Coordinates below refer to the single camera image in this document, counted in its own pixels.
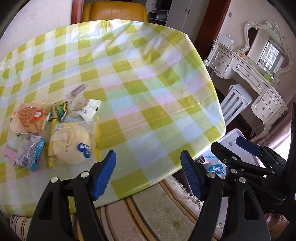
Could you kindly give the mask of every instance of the curtain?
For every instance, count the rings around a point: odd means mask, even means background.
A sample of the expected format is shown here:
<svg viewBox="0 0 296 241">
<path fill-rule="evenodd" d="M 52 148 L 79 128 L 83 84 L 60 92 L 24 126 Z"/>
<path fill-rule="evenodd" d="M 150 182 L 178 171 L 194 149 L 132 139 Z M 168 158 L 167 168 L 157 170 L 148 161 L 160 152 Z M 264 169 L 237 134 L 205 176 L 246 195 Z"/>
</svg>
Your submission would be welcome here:
<svg viewBox="0 0 296 241">
<path fill-rule="evenodd" d="M 288 64 L 289 64 L 289 57 L 288 57 L 288 55 L 286 55 L 283 62 L 282 62 L 282 64 L 281 64 L 281 66 L 280 66 L 280 69 L 287 67 Z"/>
<path fill-rule="evenodd" d="M 293 102 L 296 102 L 296 93 L 287 104 L 288 111 L 285 112 L 274 124 L 269 134 L 259 140 L 257 144 L 269 146 L 271 149 L 277 148 L 291 135 L 291 121 Z"/>
</svg>

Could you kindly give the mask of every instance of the tissue box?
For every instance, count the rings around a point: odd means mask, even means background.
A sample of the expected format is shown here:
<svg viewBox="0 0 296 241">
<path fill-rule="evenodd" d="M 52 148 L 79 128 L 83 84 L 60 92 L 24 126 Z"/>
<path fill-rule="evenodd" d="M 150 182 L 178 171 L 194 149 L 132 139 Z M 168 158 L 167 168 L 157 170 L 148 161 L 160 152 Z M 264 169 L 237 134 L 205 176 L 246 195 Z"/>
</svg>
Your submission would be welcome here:
<svg viewBox="0 0 296 241">
<path fill-rule="evenodd" d="M 234 47 L 233 47 L 233 40 L 231 38 L 228 38 L 226 36 L 223 36 L 223 35 L 220 35 L 218 37 L 218 40 L 217 40 L 219 43 L 225 45 L 226 47 L 234 50 Z"/>
</svg>

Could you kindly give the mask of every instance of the green and white tablecloth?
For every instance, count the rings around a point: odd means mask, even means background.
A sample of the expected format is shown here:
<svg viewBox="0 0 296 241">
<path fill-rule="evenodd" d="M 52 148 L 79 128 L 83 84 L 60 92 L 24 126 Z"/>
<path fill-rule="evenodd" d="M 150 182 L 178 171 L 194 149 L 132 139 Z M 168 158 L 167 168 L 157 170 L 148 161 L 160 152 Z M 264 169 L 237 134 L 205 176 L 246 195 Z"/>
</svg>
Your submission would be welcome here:
<svg viewBox="0 0 296 241">
<path fill-rule="evenodd" d="M 101 158 L 117 165 L 95 206 L 139 192 L 180 167 L 180 153 L 195 158 L 220 139 L 225 123 L 210 76 L 189 38 L 160 25 L 93 21 L 52 30 L 28 41 L 0 63 L 0 145 L 17 150 L 8 129 L 16 101 L 60 102 L 81 83 L 84 96 L 102 100 Z M 35 172 L 0 159 L 0 208 L 32 216 L 53 176 L 73 178 L 91 165 L 48 169 L 43 152 Z M 70 199 L 71 211 L 74 201 Z"/>
</svg>

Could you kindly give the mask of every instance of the drawer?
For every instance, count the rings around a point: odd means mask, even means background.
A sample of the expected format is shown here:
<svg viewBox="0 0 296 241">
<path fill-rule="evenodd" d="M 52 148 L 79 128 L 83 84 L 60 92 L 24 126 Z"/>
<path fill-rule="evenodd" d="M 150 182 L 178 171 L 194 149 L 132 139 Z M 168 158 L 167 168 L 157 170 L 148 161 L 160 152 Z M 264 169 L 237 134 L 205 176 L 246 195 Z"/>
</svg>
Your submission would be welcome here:
<svg viewBox="0 0 296 241">
<path fill-rule="evenodd" d="M 231 61 L 233 60 L 232 57 L 228 56 L 221 50 L 218 50 L 216 57 L 220 59 L 224 64 L 230 65 Z"/>
<path fill-rule="evenodd" d="M 217 57 L 213 60 L 212 65 L 219 74 L 225 74 L 228 70 L 228 66 Z"/>
<path fill-rule="evenodd" d="M 274 111 L 278 107 L 278 100 L 274 96 L 274 94 L 269 93 L 267 91 L 263 91 L 262 99 L 267 104 L 267 106 L 271 109 L 271 111 Z"/>
<path fill-rule="evenodd" d="M 258 94 L 260 94 L 266 87 L 266 84 L 259 78 L 259 76 L 257 76 L 242 62 L 236 61 L 232 68 L 235 72 L 242 76 Z"/>
<path fill-rule="evenodd" d="M 263 99 L 260 99 L 256 104 L 255 104 L 255 110 L 258 112 L 258 114 L 263 118 L 263 119 L 268 119 L 272 111 L 269 109 L 267 104 L 264 102 Z"/>
</svg>

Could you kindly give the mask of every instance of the yellow chair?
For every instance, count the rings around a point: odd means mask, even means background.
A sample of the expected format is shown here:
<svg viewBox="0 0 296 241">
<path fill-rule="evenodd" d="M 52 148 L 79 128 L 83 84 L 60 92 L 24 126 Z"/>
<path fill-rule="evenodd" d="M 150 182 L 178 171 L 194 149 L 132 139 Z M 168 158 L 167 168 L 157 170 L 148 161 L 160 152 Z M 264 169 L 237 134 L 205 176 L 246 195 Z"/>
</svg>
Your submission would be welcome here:
<svg viewBox="0 0 296 241">
<path fill-rule="evenodd" d="M 82 22 L 111 19 L 147 22 L 147 10 L 140 3 L 117 1 L 89 2 L 83 8 Z"/>
</svg>

